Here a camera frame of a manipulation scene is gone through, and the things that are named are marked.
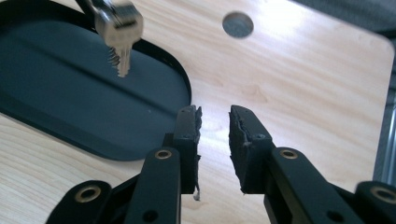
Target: key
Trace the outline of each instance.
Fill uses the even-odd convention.
[[[93,15],[96,32],[110,47],[109,61],[125,77],[132,46],[143,34],[143,17],[129,0],[78,0],[87,16]]]

